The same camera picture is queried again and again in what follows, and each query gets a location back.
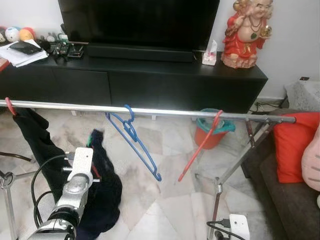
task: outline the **sofa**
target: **sofa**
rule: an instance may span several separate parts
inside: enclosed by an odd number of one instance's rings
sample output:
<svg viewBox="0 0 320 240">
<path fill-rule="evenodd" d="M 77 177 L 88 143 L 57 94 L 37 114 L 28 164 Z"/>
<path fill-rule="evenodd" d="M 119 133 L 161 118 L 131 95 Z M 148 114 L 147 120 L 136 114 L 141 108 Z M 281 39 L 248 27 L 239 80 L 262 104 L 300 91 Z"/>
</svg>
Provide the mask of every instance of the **sofa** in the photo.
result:
<svg viewBox="0 0 320 240">
<path fill-rule="evenodd" d="M 294 112 L 278 109 L 270 115 Z M 320 240 L 320 193 L 304 182 L 279 183 L 273 133 L 253 150 L 242 168 L 265 208 L 274 240 Z"/>
</svg>

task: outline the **mop bucket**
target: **mop bucket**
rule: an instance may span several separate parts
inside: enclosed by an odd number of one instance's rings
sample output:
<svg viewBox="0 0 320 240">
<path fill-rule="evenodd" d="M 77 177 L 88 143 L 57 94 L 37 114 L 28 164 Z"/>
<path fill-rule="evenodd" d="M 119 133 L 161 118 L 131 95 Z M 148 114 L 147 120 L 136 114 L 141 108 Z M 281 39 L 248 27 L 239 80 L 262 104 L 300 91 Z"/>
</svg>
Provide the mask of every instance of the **mop bucket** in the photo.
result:
<svg viewBox="0 0 320 240">
<path fill-rule="evenodd" d="M 219 110 L 214 108 L 205 108 L 202 109 L 201 112 L 209 112 L 209 113 L 217 113 Z M 206 118 L 197 118 L 196 119 L 196 131 L 194 140 L 195 143 L 200 146 L 207 136 L 208 132 L 212 127 L 213 119 Z M 230 120 L 220 120 L 217 128 L 214 130 L 211 136 L 209 136 L 206 143 L 203 145 L 204 149 L 213 149 L 220 140 L 228 133 L 234 132 L 236 130 L 236 126 Z"/>
</svg>

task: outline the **black wallet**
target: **black wallet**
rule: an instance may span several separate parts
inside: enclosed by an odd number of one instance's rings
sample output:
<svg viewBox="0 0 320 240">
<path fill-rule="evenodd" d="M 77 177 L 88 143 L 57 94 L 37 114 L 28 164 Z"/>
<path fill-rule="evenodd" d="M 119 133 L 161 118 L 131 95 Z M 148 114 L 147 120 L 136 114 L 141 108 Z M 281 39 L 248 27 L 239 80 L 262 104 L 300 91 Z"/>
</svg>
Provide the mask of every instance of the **black wallet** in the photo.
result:
<svg viewBox="0 0 320 240">
<path fill-rule="evenodd" d="M 17 50 L 24 54 L 28 54 L 28 55 L 35 54 L 42 51 L 42 48 L 39 48 L 25 41 L 18 41 L 12 44 L 9 48 Z"/>
</svg>

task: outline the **red cushion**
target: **red cushion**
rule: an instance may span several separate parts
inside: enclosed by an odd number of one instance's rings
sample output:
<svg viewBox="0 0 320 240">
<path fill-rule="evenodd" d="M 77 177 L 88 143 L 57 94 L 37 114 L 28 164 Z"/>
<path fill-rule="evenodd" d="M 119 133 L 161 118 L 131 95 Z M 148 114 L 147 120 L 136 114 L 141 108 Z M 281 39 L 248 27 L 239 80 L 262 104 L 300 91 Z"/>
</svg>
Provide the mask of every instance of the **red cushion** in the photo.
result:
<svg viewBox="0 0 320 240">
<path fill-rule="evenodd" d="M 313 140 L 320 121 L 319 112 L 285 114 L 295 117 L 296 123 L 281 123 L 274 127 L 277 175 L 280 183 L 301 183 L 301 160 Z"/>
</svg>

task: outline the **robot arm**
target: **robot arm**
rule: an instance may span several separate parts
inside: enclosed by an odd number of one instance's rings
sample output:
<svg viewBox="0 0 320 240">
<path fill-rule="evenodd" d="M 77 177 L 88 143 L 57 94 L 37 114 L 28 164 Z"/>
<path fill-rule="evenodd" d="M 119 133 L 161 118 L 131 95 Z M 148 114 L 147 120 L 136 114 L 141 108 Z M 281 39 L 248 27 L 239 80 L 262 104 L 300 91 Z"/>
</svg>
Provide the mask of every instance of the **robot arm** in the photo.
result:
<svg viewBox="0 0 320 240">
<path fill-rule="evenodd" d="M 78 147 L 75 150 L 72 171 L 64 185 L 62 196 L 48 220 L 28 240 L 75 240 L 76 229 L 84 213 L 88 189 L 93 182 L 91 163 L 93 149 Z"/>
</svg>

